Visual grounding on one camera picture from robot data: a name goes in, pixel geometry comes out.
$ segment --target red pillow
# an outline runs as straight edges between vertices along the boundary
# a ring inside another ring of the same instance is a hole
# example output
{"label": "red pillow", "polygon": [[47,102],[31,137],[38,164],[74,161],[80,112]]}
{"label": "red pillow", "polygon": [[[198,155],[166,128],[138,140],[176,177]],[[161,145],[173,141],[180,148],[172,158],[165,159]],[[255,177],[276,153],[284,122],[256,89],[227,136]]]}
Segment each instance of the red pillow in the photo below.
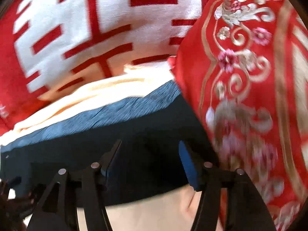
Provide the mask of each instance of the red pillow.
{"label": "red pillow", "polygon": [[221,167],[245,169],[278,230],[308,195],[307,36],[288,0],[209,0],[171,60]]}
{"label": "red pillow", "polygon": [[176,53],[207,0],[15,0],[0,20],[8,127],[126,63]]}

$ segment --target metal screw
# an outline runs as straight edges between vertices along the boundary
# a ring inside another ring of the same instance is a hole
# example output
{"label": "metal screw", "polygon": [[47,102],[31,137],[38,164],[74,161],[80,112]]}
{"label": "metal screw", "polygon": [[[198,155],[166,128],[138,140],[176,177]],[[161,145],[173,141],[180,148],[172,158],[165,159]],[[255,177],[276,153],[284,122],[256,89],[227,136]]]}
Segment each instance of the metal screw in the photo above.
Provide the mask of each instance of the metal screw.
{"label": "metal screw", "polygon": [[98,163],[98,162],[93,162],[92,164],[91,164],[91,167],[92,168],[98,168],[100,166],[100,164]]}
{"label": "metal screw", "polygon": [[245,171],[244,171],[243,169],[241,169],[241,168],[237,169],[236,172],[237,172],[240,176],[242,176],[243,174],[245,174]]}
{"label": "metal screw", "polygon": [[213,163],[209,162],[209,161],[206,161],[203,166],[207,167],[207,168],[211,168],[213,167]]}
{"label": "metal screw", "polygon": [[59,173],[59,175],[63,175],[63,174],[66,173],[66,169],[65,169],[65,168],[62,168],[62,169],[59,170],[58,173]]}

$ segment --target gold trim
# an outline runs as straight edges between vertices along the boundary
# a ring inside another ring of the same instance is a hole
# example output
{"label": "gold trim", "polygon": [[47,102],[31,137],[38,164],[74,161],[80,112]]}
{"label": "gold trim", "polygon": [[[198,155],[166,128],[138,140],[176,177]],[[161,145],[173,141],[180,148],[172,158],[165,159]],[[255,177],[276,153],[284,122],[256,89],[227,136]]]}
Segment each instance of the gold trim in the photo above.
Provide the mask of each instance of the gold trim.
{"label": "gold trim", "polygon": [[198,112],[199,112],[199,115],[200,115],[200,118],[201,118],[201,121],[202,121],[202,107],[203,107],[203,100],[204,100],[204,88],[206,86],[206,83],[209,79],[209,77],[211,76],[211,74],[213,73],[214,69],[215,69],[215,66],[217,64],[217,59],[216,57],[213,55],[213,53],[211,52],[211,49],[210,49],[210,46],[206,40],[206,35],[205,35],[205,31],[206,31],[206,28],[208,26],[208,23],[210,21],[210,18],[212,16],[212,12],[213,12],[213,9],[214,9],[214,6],[216,5],[216,3],[218,3],[219,1],[221,0],[216,0],[215,2],[213,2],[212,6],[210,7],[210,10],[208,12],[208,16],[206,18],[206,20],[204,21],[204,25],[201,29],[201,40],[202,40],[202,44],[203,44],[203,48],[204,48],[204,52],[205,54],[207,55],[207,57],[210,59],[211,61],[211,64],[210,64],[210,67],[209,69],[207,70],[204,78],[203,78],[203,81],[202,81],[202,86],[201,86],[201,93],[200,93],[200,102],[199,102],[199,107],[198,107]]}
{"label": "gold trim", "polygon": [[304,24],[304,22],[303,22],[303,20],[300,18],[299,15],[297,15],[296,20],[297,20],[305,29],[307,29],[306,26],[305,26],[305,24]]}
{"label": "gold trim", "polygon": [[296,170],[290,140],[289,112],[287,101],[287,89],[285,83],[285,50],[289,18],[292,12],[292,5],[288,0],[284,1],[277,18],[277,29],[274,36],[274,59],[275,59],[275,97],[276,110],[279,125],[279,135],[283,154],[285,170],[291,182],[293,191],[301,202],[307,198],[307,190]]}
{"label": "gold trim", "polygon": [[215,83],[217,82],[217,80],[220,78],[221,74],[223,73],[223,70],[221,69],[220,72],[218,73],[218,75],[215,77],[212,87],[211,87],[211,96],[210,96],[210,107],[212,106],[212,100],[213,100],[213,90],[214,90],[214,86]]}
{"label": "gold trim", "polygon": [[303,46],[308,50],[308,39],[307,36],[301,31],[299,27],[294,26],[293,35],[303,44]]}
{"label": "gold trim", "polygon": [[299,49],[293,43],[293,77],[296,105],[296,118],[299,133],[308,133],[308,109],[305,84],[308,81],[308,62]]}
{"label": "gold trim", "polygon": [[225,49],[218,43],[217,39],[216,39],[216,29],[217,29],[217,24],[218,24],[218,20],[216,20],[215,22],[215,27],[214,27],[214,31],[213,31],[213,40],[216,43],[217,47],[221,50],[221,51],[225,51]]}
{"label": "gold trim", "polygon": [[303,155],[303,159],[306,165],[306,169],[308,170],[308,142],[304,143],[301,146],[301,153]]}

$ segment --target red silk cushion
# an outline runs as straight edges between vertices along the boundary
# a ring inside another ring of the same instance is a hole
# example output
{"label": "red silk cushion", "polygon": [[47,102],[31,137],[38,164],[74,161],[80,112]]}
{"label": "red silk cushion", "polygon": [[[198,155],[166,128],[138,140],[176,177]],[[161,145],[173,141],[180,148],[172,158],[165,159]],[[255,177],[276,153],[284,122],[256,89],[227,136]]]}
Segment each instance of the red silk cushion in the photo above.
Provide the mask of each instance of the red silk cushion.
{"label": "red silk cushion", "polygon": [[307,35],[288,0],[209,0],[170,60],[221,167],[245,169],[277,230],[308,195]]}

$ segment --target cream fabric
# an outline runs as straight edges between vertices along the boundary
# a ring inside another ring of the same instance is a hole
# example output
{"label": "cream fabric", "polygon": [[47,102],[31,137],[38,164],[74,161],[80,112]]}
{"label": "cream fabric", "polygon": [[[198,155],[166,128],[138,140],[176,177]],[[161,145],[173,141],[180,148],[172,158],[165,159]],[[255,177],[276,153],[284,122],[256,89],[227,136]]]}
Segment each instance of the cream fabric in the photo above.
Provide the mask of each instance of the cream fabric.
{"label": "cream fabric", "polygon": [[127,97],[144,97],[173,79],[166,62],[139,67],[126,65],[124,71],[125,75],[86,84],[17,123],[13,130],[0,137],[0,145],[5,146],[17,138],[87,110]]}

